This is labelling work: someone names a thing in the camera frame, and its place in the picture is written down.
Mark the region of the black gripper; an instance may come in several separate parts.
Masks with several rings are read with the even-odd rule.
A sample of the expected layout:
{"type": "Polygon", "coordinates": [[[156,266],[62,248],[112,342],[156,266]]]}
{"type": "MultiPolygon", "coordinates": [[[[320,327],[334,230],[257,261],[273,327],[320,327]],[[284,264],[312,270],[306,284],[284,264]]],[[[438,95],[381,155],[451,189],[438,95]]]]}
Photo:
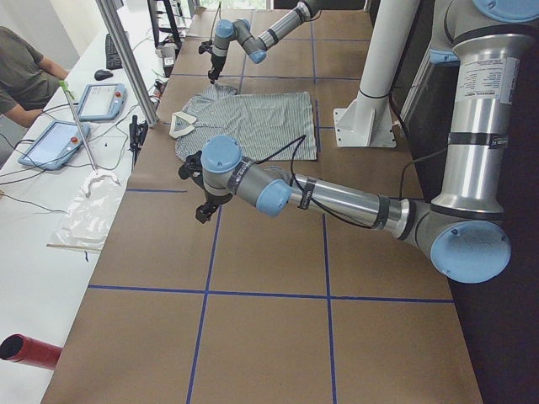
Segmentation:
{"type": "Polygon", "coordinates": [[[195,212],[195,219],[198,222],[208,222],[214,213],[217,212],[221,205],[224,205],[232,200],[232,194],[226,193],[223,195],[215,195],[205,191],[205,203],[200,205],[195,212]]]}
{"type": "Polygon", "coordinates": [[[210,82],[216,81],[215,72],[221,72],[225,66],[225,63],[226,63],[225,56],[218,56],[216,54],[211,55],[211,69],[207,73],[208,78],[210,79],[210,82]]]}

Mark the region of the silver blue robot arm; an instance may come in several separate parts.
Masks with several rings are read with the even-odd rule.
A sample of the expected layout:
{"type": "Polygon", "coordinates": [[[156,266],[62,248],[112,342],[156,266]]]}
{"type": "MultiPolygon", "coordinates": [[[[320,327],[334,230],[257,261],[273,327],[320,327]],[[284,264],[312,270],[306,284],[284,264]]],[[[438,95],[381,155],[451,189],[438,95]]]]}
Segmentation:
{"type": "MultiPolygon", "coordinates": [[[[215,81],[236,40],[255,63],[292,30],[313,19],[322,5],[300,1],[259,37],[246,20],[219,21],[211,45],[215,81]]],[[[339,146],[381,146],[374,141],[382,109],[407,42],[419,1],[381,1],[356,99],[334,110],[339,146]]],[[[538,35],[538,1],[435,1],[430,62],[458,66],[458,79],[440,194],[429,204],[368,194],[293,171],[262,167],[243,155],[230,136],[212,137],[179,169],[204,189],[195,217],[207,222],[235,195],[270,216],[288,202],[319,210],[365,229],[386,230],[422,251],[457,282],[476,284],[509,263],[510,240],[499,226],[496,200],[512,97],[522,55],[538,35]]]]}
{"type": "Polygon", "coordinates": [[[215,84],[218,81],[231,42],[236,41],[240,44],[249,59],[259,64],[265,59],[270,48],[302,24],[312,22],[322,10],[322,1],[299,1],[290,12],[258,36],[253,36],[250,23],[246,19],[234,21],[220,19],[212,38],[199,47],[200,54],[204,52],[211,54],[211,69],[207,73],[210,83],[215,84]]]}

